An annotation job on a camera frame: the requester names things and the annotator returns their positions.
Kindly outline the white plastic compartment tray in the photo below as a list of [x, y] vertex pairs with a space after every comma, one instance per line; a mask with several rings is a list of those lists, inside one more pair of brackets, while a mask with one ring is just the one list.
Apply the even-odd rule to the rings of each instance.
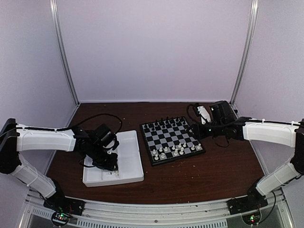
[[144, 180], [137, 132], [135, 130], [117, 134], [118, 147], [113, 151], [118, 155], [118, 170], [105, 171], [92, 167], [92, 159], [86, 157], [82, 181], [86, 187], [101, 187], [140, 182]]

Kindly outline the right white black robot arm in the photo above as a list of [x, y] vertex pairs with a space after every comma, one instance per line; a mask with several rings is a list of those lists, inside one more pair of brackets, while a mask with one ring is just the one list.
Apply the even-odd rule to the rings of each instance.
[[258, 120], [252, 117], [237, 118], [227, 101], [218, 101], [209, 106], [190, 104], [200, 121], [194, 120], [189, 127], [198, 140], [224, 136], [240, 141], [262, 141], [288, 146], [294, 149], [294, 155], [272, 173], [257, 180], [248, 190], [243, 204], [246, 209], [254, 209], [264, 200], [265, 195], [298, 179], [304, 174], [304, 123], [276, 122]]

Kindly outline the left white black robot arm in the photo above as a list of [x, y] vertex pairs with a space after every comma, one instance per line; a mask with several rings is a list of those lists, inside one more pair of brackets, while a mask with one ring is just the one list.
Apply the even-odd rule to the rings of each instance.
[[6, 120], [0, 131], [0, 172], [10, 174], [40, 193], [43, 200], [58, 211], [68, 207], [59, 183], [28, 162], [24, 152], [63, 151], [78, 152], [89, 157], [92, 166], [106, 171], [118, 170], [119, 145], [117, 136], [105, 124], [95, 130], [79, 126], [43, 128], [18, 124], [16, 119]]

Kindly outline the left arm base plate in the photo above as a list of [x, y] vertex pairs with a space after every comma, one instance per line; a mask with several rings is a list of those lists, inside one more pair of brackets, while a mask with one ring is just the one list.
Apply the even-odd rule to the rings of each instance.
[[85, 202], [79, 199], [66, 198], [64, 203], [60, 206], [56, 206], [49, 200], [44, 201], [43, 206], [54, 211], [63, 212], [68, 215], [81, 216], [85, 207]]

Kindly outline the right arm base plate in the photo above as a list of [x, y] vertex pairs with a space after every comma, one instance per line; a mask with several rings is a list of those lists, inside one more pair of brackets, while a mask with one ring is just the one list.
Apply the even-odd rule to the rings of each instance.
[[266, 199], [259, 199], [256, 201], [255, 199], [250, 199], [248, 196], [244, 196], [241, 198], [231, 198], [227, 201], [227, 205], [230, 215], [234, 215], [252, 210], [258, 210], [261, 207], [267, 206], [268, 202]]

